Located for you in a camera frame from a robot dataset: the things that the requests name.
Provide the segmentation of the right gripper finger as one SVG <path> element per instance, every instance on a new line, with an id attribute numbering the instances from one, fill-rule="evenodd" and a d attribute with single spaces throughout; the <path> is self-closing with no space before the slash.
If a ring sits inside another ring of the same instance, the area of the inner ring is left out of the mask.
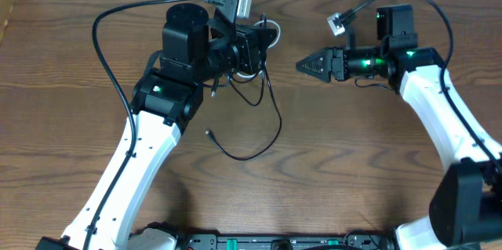
<path id="1" fill-rule="evenodd" d="M 316 52 L 306 56 L 302 60 L 296 63 L 297 66 L 323 66 L 326 61 L 326 53 L 328 49 L 323 48 L 317 50 Z"/>
<path id="2" fill-rule="evenodd" d="M 317 64 L 311 64 L 311 63 L 308 63 L 308 64 L 298 63 L 296 65 L 296 69 L 300 73 L 317 78 L 318 80 L 320 80 L 322 82 L 331 82 L 330 73 L 323 66 L 319 66 Z"/>

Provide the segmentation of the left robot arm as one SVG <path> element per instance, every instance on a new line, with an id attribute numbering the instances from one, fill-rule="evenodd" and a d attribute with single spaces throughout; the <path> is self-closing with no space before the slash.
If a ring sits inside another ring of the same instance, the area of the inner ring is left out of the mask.
<path id="1" fill-rule="evenodd" d="M 280 25 L 249 15 L 239 0 L 216 5 L 209 15 L 199 0 L 169 0 L 162 48 L 154 52 L 137 82 L 117 149 L 80 213 L 60 238 L 43 237 L 40 249 L 177 249 L 179 238 L 164 223 L 132 231 L 136 215 L 164 160 L 179 143 L 203 101 L 217 90 L 261 77 L 268 89 L 266 51 L 281 36 Z"/>

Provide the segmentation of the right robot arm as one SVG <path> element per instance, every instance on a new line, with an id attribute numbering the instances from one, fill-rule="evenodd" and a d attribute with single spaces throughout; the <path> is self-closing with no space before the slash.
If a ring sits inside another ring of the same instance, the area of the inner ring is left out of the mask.
<path id="1" fill-rule="evenodd" d="M 415 111 L 446 172 L 422 219 L 398 226 L 383 249 L 477 248 L 501 238 L 501 145 L 455 90 L 444 61 L 418 46 L 413 7 L 376 11 L 378 46 L 320 49 L 296 69 L 324 82 L 381 76 Z"/>

